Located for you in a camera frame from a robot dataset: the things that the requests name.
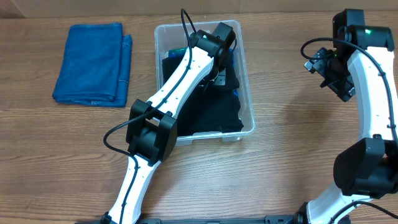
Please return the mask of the clear plastic storage bin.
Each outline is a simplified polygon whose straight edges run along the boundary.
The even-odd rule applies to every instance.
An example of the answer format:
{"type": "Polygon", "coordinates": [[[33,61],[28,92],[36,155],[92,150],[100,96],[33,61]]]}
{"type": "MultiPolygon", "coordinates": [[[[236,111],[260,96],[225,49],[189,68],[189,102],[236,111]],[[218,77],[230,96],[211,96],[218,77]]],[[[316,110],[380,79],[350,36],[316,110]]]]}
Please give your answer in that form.
{"type": "MultiPolygon", "coordinates": [[[[246,59],[244,55],[243,37],[240,23],[236,20],[223,20],[223,23],[231,26],[236,34],[236,48],[233,52],[234,71],[239,81],[237,94],[241,108],[239,118],[243,123],[240,132],[220,133],[220,132],[202,132],[191,136],[181,136],[177,138],[177,146],[191,145],[193,141],[200,139],[221,138],[224,142],[239,141],[244,136],[250,135],[256,128],[254,118],[254,109],[251,99],[249,78],[246,68],[246,59]]],[[[181,24],[162,24],[155,28],[155,64],[157,89],[164,85],[164,74],[162,71],[162,60],[169,56],[169,50],[180,49],[187,46],[187,40],[181,24]]]]}

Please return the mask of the blue denim jeans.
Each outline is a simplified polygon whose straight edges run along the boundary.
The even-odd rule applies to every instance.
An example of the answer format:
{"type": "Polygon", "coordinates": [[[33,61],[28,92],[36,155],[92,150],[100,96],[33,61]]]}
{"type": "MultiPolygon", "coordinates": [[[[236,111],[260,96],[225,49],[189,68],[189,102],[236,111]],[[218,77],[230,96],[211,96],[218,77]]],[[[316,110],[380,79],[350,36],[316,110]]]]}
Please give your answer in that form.
{"type": "Polygon", "coordinates": [[[127,103],[132,37],[123,25],[70,27],[54,91],[57,103],[123,108],[127,103]]]}

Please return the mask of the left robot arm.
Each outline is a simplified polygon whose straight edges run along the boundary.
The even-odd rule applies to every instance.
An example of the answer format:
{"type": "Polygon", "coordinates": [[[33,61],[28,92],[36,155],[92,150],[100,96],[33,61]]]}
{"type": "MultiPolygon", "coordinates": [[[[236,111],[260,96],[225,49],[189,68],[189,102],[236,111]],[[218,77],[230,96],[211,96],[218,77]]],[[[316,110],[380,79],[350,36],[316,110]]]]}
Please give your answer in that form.
{"type": "Polygon", "coordinates": [[[160,90],[147,101],[136,100],[127,127],[128,165],[113,207],[100,223],[137,223],[150,180],[177,142],[177,117],[184,103],[199,85],[217,80],[229,48],[236,39],[231,26],[220,22],[212,33],[195,30],[187,34],[188,47],[182,61],[160,90]]]}

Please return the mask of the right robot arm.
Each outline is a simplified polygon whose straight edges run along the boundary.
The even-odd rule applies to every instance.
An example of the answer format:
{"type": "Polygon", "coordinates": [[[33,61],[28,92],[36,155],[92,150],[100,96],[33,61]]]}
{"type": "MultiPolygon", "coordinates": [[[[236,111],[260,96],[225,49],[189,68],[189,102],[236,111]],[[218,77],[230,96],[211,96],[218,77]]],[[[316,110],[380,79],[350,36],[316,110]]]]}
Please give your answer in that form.
{"type": "Polygon", "coordinates": [[[394,39],[388,27],[367,26],[364,11],[345,9],[333,17],[332,49],[307,57],[305,68],[341,100],[357,99],[358,141],[333,164],[333,182],[305,202],[292,223],[349,223],[359,205],[397,192],[397,91],[394,39]]]}

